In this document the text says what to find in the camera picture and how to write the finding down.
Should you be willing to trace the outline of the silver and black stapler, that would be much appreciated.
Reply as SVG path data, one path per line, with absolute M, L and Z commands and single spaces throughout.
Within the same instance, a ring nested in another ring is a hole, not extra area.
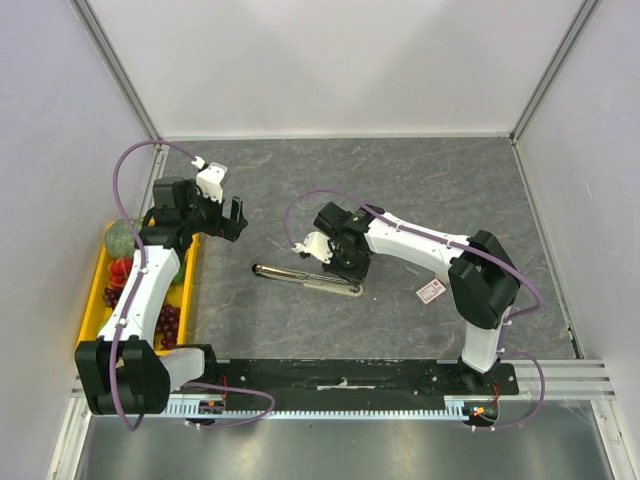
M 333 278 L 291 269 L 265 266 L 262 264 L 254 264 L 251 270 L 257 277 L 297 283 L 303 285 L 305 288 L 311 288 L 343 296 L 359 297 L 363 293 L 363 287 L 361 285 L 352 284 L 349 281 L 341 278 Z

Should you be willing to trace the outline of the red white staple box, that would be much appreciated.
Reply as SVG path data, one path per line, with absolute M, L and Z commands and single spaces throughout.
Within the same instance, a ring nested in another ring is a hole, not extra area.
M 416 295 L 425 304 L 429 304 L 446 292 L 446 287 L 438 280 L 434 279 L 421 287 Z

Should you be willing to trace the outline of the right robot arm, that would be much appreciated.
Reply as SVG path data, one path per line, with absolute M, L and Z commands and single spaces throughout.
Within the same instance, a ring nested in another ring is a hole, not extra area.
M 459 384 L 477 394 L 493 383 L 502 323 L 521 286 L 495 236 L 482 230 L 472 237 L 444 234 L 372 205 L 352 213 L 333 202 L 317 214 L 314 227 L 298 245 L 300 253 L 351 283 L 364 281 L 372 256 L 378 254 L 421 266 L 447 284 L 466 322 Z

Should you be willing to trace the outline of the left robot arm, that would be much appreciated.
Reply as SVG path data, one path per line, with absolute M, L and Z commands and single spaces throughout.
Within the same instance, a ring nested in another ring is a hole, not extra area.
M 216 167 L 193 179 L 171 177 L 153 186 L 154 205 L 138 229 L 132 272 L 111 317 L 94 340 L 83 340 L 74 359 L 95 415 L 161 413 L 171 392 L 188 384 L 208 393 L 219 382 L 206 346 L 154 350 L 156 324 L 166 294 L 196 234 L 236 241 L 247 221 L 242 201 L 223 214 L 224 173 Z

